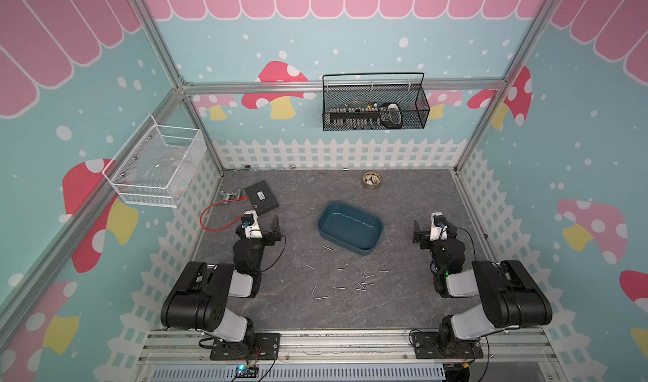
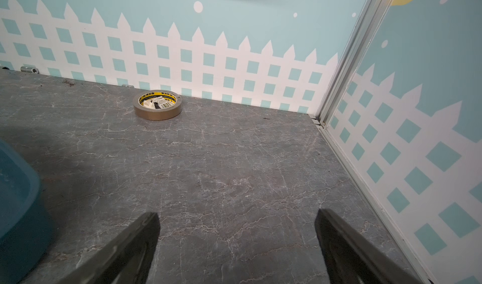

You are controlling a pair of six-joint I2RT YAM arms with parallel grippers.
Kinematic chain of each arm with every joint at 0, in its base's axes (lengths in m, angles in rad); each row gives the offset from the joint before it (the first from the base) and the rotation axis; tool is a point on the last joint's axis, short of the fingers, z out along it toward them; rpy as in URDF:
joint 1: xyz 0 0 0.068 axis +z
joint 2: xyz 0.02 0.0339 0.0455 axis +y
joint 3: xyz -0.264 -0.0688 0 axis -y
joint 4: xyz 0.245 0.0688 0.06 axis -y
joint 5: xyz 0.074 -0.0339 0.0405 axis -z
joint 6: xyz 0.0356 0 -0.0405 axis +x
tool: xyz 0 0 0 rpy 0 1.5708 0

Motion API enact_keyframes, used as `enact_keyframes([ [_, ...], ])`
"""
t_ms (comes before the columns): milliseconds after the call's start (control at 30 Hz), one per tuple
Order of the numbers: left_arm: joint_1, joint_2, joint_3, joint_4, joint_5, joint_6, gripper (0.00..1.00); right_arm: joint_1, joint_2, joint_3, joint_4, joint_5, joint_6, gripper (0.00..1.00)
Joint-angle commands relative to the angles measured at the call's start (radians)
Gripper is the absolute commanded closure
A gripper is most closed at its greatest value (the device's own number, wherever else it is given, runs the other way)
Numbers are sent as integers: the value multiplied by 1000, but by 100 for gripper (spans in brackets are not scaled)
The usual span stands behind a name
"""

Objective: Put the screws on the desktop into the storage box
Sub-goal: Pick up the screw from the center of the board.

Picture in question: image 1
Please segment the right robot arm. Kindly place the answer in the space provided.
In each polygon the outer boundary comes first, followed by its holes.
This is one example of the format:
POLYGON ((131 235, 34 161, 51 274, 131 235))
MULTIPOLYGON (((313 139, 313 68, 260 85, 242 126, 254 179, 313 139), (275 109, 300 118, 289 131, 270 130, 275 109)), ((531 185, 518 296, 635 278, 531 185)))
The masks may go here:
POLYGON ((429 231, 413 225, 413 242, 431 253, 435 291, 444 298, 478 297, 479 304, 444 317, 435 331, 408 334, 418 359, 482 358, 481 343, 501 331, 546 326, 553 319, 548 298, 519 260, 473 260, 464 270, 466 246, 459 227, 435 213, 429 231))

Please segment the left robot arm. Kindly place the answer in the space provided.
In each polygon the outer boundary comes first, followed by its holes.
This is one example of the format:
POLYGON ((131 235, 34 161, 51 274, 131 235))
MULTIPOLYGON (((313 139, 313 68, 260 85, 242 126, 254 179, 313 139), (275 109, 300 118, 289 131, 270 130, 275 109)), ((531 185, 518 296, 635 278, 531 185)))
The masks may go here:
POLYGON ((258 294, 265 247, 283 238, 278 218, 268 232, 239 226, 236 233, 234 262, 188 262, 162 305, 160 320, 166 328, 202 332, 199 346, 210 351, 213 361, 275 360, 280 334, 257 333, 253 320, 228 309, 227 302, 258 294))

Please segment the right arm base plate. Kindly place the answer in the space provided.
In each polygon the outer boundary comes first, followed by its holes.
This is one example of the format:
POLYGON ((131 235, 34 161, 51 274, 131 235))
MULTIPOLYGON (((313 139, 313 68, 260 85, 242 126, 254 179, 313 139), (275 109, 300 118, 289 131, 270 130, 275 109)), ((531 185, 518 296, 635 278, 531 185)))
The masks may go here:
POLYGON ((456 359, 472 362, 484 357, 478 341, 457 340, 451 334, 412 329, 409 343, 417 359, 456 359))

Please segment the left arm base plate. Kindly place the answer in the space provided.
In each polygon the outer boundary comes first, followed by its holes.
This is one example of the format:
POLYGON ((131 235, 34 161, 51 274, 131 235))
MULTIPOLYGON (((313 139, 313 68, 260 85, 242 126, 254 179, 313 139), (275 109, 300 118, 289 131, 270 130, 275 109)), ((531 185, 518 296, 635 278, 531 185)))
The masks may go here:
POLYGON ((255 333, 240 342, 216 340, 210 350, 213 361, 236 359, 275 360, 281 340, 280 333, 255 333))

